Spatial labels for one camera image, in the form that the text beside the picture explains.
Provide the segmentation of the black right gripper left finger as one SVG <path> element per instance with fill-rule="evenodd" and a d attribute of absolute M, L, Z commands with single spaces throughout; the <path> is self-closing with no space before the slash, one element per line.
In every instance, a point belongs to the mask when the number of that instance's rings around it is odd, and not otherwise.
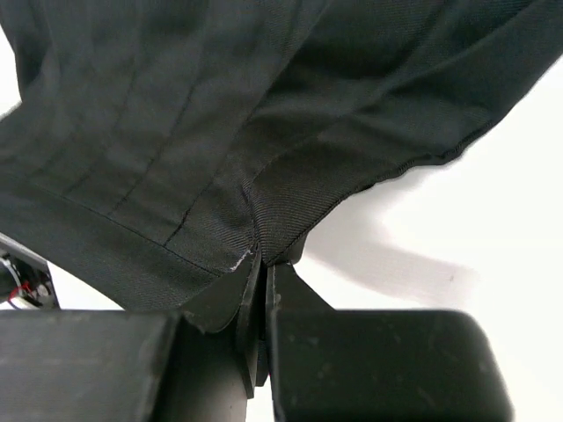
<path fill-rule="evenodd" d="M 3 311 L 2 420 L 244 420 L 259 278 L 253 253 L 184 309 Z"/>

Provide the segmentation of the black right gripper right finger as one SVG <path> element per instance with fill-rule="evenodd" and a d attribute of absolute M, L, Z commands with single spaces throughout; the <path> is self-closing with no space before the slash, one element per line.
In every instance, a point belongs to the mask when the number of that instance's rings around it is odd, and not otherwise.
<path fill-rule="evenodd" d="M 509 421 L 488 338 L 445 309 L 336 310 L 289 264 L 267 271 L 279 421 Z"/>

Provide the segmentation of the black pleated skirt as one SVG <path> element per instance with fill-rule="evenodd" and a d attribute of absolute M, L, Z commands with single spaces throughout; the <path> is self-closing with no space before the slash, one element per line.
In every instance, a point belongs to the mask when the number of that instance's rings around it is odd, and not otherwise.
<path fill-rule="evenodd" d="M 174 309 L 440 165 L 561 56 L 559 1 L 4 1 L 1 231 Z"/>

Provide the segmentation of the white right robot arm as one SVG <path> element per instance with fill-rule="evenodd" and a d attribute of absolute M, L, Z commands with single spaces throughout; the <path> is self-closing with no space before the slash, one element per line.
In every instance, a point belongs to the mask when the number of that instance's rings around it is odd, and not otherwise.
<path fill-rule="evenodd" d="M 452 310 L 336 310 L 291 262 L 246 257 L 182 311 L 64 311 L 46 261 L 1 243 L 4 421 L 509 421 L 489 341 Z"/>

